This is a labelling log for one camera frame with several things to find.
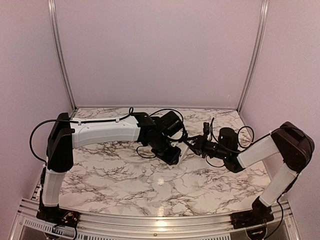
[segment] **white marble table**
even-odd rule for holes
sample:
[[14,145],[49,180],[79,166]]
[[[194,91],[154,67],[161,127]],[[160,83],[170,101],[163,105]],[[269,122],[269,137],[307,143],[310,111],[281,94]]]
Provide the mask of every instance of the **white marble table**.
[[[152,113],[158,108],[136,108]],[[203,122],[214,121],[214,133],[221,127],[243,126],[234,110],[178,109],[184,116],[189,136],[202,134]],[[78,118],[122,116],[127,108],[81,108]],[[241,143],[249,142],[247,132]],[[139,143],[108,142],[73,150],[74,166],[66,174],[60,192],[60,206],[79,211],[131,216],[194,216],[251,207],[269,184],[262,162],[239,173],[209,166],[188,152],[178,167],[170,169],[158,158],[137,156]],[[211,159],[221,165],[219,159]]]

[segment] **vertical metal post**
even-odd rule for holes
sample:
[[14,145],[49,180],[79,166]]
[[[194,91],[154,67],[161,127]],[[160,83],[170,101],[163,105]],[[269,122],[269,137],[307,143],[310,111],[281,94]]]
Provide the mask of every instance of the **vertical metal post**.
[[76,108],[74,96],[72,94],[72,90],[70,87],[69,77],[68,77],[66,64],[65,64],[65,60],[64,60],[64,56],[63,56],[63,51],[62,51],[62,47],[61,47],[55,0],[48,0],[48,6],[49,6],[50,21],[51,21],[51,27],[52,27],[52,31],[53,31],[55,49],[56,49],[56,53],[57,53],[57,57],[58,57],[60,70],[62,73],[62,79],[63,79],[63,83],[64,83],[64,87],[65,87],[65,91],[66,91],[66,94],[68,97],[69,104],[71,106],[72,112],[74,112],[77,108]]
[[243,107],[245,105],[245,102],[246,102],[246,99],[248,96],[250,85],[251,85],[252,80],[254,78],[257,60],[259,57],[259,53],[261,51],[262,42],[263,42],[265,31],[266,31],[268,9],[269,9],[269,0],[262,0],[258,31],[257,31],[257,35],[256,35],[252,58],[251,58],[250,66],[249,66],[248,73],[246,76],[246,80],[245,80],[245,83],[244,83],[244,86],[242,89],[241,97],[240,97],[240,100],[239,100],[239,103],[238,103],[238,106],[236,109],[239,114],[243,110]]

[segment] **wall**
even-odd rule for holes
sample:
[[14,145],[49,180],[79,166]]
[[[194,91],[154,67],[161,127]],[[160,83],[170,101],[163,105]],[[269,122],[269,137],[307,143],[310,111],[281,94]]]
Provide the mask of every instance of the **wall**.
[[235,109],[260,0],[60,0],[56,12],[78,106]]
[[[291,121],[315,141],[311,163],[288,193],[303,240],[320,236],[320,2],[271,0],[265,38],[242,116],[257,137]],[[266,161],[272,176],[279,157]]]
[[[47,1],[1,1],[1,239],[8,239],[21,198],[29,197],[41,172],[29,150],[33,127],[70,110],[50,27]],[[42,157],[50,127],[35,134],[34,148]]]

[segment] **white vent strip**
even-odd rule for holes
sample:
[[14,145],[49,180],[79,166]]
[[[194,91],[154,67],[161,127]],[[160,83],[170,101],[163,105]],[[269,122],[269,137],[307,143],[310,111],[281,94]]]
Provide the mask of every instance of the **white vent strip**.
[[[26,218],[24,221],[24,225],[28,226],[32,229],[39,230],[41,232],[50,233],[56,236],[63,235],[63,231],[55,230],[54,233],[52,233],[53,225],[39,222],[36,219],[29,219]],[[124,238],[124,237],[112,237],[112,236],[101,236],[99,234],[92,234],[92,233],[84,233],[81,232],[80,229],[78,229],[78,235],[77,240],[137,240],[137,238]],[[179,238],[179,240],[231,240],[231,236],[229,233],[226,234],[219,234],[219,235],[213,235],[213,236],[207,236],[207,237],[192,237],[192,238]]]

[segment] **gray marble vein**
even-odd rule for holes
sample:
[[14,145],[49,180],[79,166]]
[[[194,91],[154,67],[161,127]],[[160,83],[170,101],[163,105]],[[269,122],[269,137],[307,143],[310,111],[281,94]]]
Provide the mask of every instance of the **gray marble vein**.
[[[152,113],[158,108],[138,108]],[[203,122],[215,117],[213,130],[238,130],[243,122],[234,110],[178,109],[184,116],[189,136],[202,134]],[[81,108],[77,118],[118,117],[127,108]],[[240,143],[251,139],[241,131]],[[191,151],[176,167],[169,168],[158,158],[145,159],[136,153],[136,142],[107,142],[73,150],[74,166],[66,174],[60,192],[60,206],[75,210],[131,216],[194,216],[251,207],[269,184],[262,162],[239,173],[209,166]],[[149,147],[141,154],[152,156]],[[223,162],[213,158],[216,165]]]

